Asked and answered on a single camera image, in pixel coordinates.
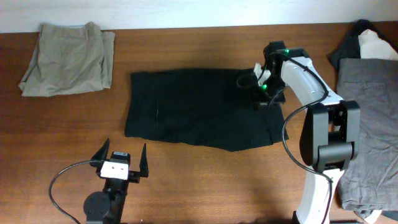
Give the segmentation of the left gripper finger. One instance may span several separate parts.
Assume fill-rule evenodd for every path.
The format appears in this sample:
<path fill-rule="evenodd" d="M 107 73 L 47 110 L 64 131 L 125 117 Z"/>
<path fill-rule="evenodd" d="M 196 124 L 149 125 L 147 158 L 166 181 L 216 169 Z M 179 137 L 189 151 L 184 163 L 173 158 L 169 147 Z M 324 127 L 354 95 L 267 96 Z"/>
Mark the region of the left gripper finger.
<path fill-rule="evenodd" d="M 110 145 L 110 139 L 107 138 L 100 149 L 92 156 L 90 166 L 101 167 L 102 163 L 106 160 L 108 155 L 108 149 Z"/>
<path fill-rule="evenodd" d="M 140 163 L 139 163 L 139 172 L 140 172 L 140 177 L 148 178 L 149 165 L 148 165 L 148 161 L 147 161 L 146 143 L 144 143 L 143 148 L 142 148 L 141 159 L 140 159 Z"/>

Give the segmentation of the black shorts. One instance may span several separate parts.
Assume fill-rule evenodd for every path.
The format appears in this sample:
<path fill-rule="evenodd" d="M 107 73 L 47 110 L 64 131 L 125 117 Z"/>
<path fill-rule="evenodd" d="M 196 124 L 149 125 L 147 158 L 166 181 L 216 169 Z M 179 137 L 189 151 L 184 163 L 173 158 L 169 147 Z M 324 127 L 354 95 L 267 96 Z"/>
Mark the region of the black shorts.
<path fill-rule="evenodd" d="M 131 74 L 124 134 L 153 141 L 209 146 L 230 152 L 280 142 L 280 106 L 255 109 L 236 80 L 251 69 L 186 68 Z"/>

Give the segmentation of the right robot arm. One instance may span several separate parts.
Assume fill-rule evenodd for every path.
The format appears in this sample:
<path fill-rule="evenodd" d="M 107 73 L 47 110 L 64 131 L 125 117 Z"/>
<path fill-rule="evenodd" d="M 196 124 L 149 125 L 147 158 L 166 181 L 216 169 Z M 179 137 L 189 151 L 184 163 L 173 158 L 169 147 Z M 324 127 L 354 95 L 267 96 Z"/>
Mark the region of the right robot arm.
<path fill-rule="evenodd" d="M 285 102 L 289 87 L 301 106 L 285 118 L 287 123 L 306 112 L 299 149 L 302 161 L 290 159 L 307 173 L 301 202 L 293 212 L 293 223 L 329 223 L 336 186 L 359 146 L 360 107 L 336 94 L 313 66 L 303 48 L 288 49 L 283 41 L 270 42 L 263 50 L 264 64 L 256 64 L 256 84 L 251 88 L 254 107 Z"/>

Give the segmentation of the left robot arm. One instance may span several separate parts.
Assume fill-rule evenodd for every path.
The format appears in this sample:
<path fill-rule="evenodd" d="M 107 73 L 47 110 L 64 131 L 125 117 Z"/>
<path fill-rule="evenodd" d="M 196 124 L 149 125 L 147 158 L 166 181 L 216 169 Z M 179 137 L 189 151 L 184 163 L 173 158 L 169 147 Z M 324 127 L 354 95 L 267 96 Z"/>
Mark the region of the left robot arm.
<path fill-rule="evenodd" d="M 83 204 L 87 223 L 120 223 L 129 184 L 138 184 L 149 176 L 146 146 L 142 148 L 139 170 L 134 171 L 129 169 L 130 154 L 114 151 L 107 157 L 109 145 L 110 140 L 107 139 L 90 161 L 90 166 L 105 183 L 103 190 L 87 196 Z"/>

